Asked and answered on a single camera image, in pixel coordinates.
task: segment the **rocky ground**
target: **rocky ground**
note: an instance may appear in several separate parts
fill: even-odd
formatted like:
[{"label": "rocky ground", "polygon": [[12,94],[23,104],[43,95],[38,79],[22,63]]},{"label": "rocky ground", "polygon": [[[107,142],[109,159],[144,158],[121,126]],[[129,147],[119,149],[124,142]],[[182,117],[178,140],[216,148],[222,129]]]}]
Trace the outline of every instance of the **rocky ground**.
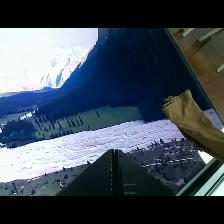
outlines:
[{"label": "rocky ground", "polygon": [[0,183],[0,196],[54,196],[81,174],[88,165],[63,168],[30,180]]}]

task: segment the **white sky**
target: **white sky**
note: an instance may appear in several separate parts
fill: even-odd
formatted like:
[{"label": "white sky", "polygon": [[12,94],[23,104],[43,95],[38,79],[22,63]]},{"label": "white sky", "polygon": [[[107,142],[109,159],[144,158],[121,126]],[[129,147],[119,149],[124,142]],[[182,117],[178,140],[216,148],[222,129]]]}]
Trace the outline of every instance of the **white sky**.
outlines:
[{"label": "white sky", "polygon": [[97,35],[97,28],[1,28],[0,92],[23,80],[40,81],[54,57],[60,55],[62,64],[67,61],[71,45],[83,56],[94,46]]}]

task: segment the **wooden floor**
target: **wooden floor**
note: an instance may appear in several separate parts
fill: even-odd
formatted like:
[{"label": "wooden floor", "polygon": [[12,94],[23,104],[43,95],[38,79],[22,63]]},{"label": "wooden floor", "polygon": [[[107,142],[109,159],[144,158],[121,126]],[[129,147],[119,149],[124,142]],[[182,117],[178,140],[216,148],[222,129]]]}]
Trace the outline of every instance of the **wooden floor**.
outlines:
[{"label": "wooden floor", "polygon": [[208,40],[197,41],[213,29],[195,28],[183,37],[181,28],[169,28],[219,115],[224,119],[224,70],[220,73],[216,71],[224,64],[224,30]]}]

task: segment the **brown cloth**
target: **brown cloth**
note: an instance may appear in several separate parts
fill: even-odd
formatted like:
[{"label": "brown cloth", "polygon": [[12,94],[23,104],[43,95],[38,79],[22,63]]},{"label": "brown cloth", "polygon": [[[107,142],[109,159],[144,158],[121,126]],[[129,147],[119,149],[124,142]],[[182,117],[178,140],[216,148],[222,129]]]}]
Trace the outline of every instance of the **brown cloth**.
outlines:
[{"label": "brown cloth", "polygon": [[198,107],[190,90],[164,100],[162,111],[200,151],[224,160],[224,133]]}]

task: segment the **white object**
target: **white object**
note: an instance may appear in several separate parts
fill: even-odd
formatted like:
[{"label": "white object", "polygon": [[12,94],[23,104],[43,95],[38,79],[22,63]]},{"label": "white object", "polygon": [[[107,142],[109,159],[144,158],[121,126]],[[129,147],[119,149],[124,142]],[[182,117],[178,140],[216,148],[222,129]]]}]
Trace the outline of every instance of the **white object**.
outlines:
[{"label": "white object", "polygon": [[224,69],[224,64],[222,64],[218,69],[217,72],[221,72]]},{"label": "white object", "polygon": [[182,34],[183,37],[186,37],[194,28],[184,28],[184,32]]},{"label": "white object", "polygon": [[218,31],[220,31],[221,29],[223,29],[223,28],[216,28],[216,29],[212,30],[211,32],[209,32],[209,33],[205,34],[204,36],[200,37],[200,38],[198,39],[198,41],[201,42],[201,41],[207,39],[208,37],[210,37],[210,36],[216,34],[216,33],[217,33]]}]

